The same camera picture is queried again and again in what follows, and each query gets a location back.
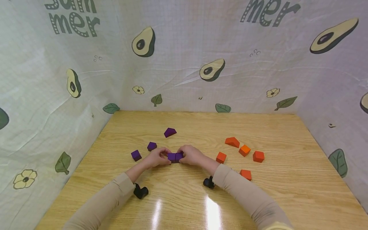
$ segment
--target yellow flower illustration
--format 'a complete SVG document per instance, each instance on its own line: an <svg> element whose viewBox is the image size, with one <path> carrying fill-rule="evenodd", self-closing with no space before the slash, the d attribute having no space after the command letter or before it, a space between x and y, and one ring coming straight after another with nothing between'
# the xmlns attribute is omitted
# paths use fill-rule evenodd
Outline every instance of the yellow flower illustration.
<svg viewBox="0 0 368 230"><path fill-rule="evenodd" d="M268 90L267 91L267 97L268 98L273 98L274 96L276 96L277 94L279 94L279 92L280 92L280 89L278 89L278 88L274 88L274 89Z"/></svg>
<svg viewBox="0 0 368 230"><path fill-rule="evenodd" d="M13 181L13 188L21 189L28 188L35 182L35 178L37 177L37 172L30 170L23 170L21 174L18 174Z"/></svg>
<svg viewBox="0 0 368 230"><path fill-rule="evenodd" d="M133 87L133 91L136 93L136 94L144 94L144 89L140 86L134 86Z"/></svg>

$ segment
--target orange block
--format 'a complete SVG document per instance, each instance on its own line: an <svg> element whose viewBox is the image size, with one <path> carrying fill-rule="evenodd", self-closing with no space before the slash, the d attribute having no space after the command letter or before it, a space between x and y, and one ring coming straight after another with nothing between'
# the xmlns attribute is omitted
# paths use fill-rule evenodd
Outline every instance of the orange block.
<svg viewBox="0 0 368 230"><path fill-rule="evenodd" d="M220 164L223 164L225 162L225 159L226 159L226 154L219 152L219 154L216 157L216 161L219 162Z"/></svg>
<svg viewBox="0 0 368 230"><path fill-rule="evenodd" d="M242 175L245 179L251 181L252 180L252 174L251 174L251 171L248 171L248 170L240 170L240 175Z"/></svg>
<svg viewBox="0 0 368 230"><path fill-rule="evenodd" d="M246 145L243 145L240 149L239 149L239 153L242 154L243 156L246 156L248 155L248 153L251 151L251 149L246 146Z"/></svg>
<svg viewBox="0 0 368 230"><path fill-rule="evenodd" d="M255 151L253 154L253 161L262 163L262 161L265 159L265 154L260 151Z"/></svg>
<svg viewBox="0 0 368 230"><path fill-rule="evenodd" d="M237 147L237 148L240 145L239 141L235 137L226 138L225 144L231 145L231 146L234 146L234 147Z"/></svg>

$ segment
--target white fabric backdrop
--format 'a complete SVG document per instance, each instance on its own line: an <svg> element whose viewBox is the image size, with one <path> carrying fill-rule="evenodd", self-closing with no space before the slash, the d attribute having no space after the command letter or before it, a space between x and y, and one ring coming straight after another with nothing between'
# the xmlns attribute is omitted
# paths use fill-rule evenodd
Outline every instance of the white fabric backdrop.
<svg viewBox="0 0 368 230"><path fill-rule="evenodd" d="M368 3L257 1L259 15L256 9L250 16L251 7L241 22L252 2L2 1L0 108L9 117L0 128L2 228L37 225L110 118L111 106L103 109L110 103L122 110L297 113L327 156L345 153L339 173L367 210L368 114L359 101L368 92ZM63 33L49 14L64 15L70 28L64 22ZM309 51L322 31L352 18L358 26L334 48ZM140 57L132 41L149 26L154 52ZM219 77L201 79L201 67L218 59L225 60ZM68 69L78 75L78 98L67 90ZM0 127L4 119L0 113Z"/></svg>

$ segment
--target black clip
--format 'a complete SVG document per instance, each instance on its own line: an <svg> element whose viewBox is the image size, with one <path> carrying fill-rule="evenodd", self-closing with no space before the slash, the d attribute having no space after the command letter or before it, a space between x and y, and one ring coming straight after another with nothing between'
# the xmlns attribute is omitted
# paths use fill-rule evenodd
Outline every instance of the black clip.
<svg viewBox="0 0 368 230"><path fill-rule="evenodd" d="M206 178L203 181L203 185L206 187L209 187L210 189L213 189L215 187L215 184L212 182L212 176L210 176L209 178Z"/></svg>
<svg viewBox="0 0 368 230"><path fill-rule="evenodd" d="M135 183L135 189L133 193L138 199L143 199L145 196L148 195L148 188L147 187L140 188L139 185Z"/></svg>

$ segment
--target beige sleeve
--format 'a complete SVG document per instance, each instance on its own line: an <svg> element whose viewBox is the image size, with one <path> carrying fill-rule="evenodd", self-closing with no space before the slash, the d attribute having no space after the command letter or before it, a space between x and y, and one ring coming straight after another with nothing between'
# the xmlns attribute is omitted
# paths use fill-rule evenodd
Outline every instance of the beige sleeve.
<svg viewBox="0 0 368 230"><path fill-rule="evenodd" d="M213 182L224 189L251 215L259 230L292 230L292 225L280 206L257 185L230 167L220 164Z"/></svg>
<svg viewBox="0 0 368 230"><path fill-rule="evenodd" d="M65 230L97 230L111 211L133 194L134 184L122 173L90 198L64 225Z"/></svg>

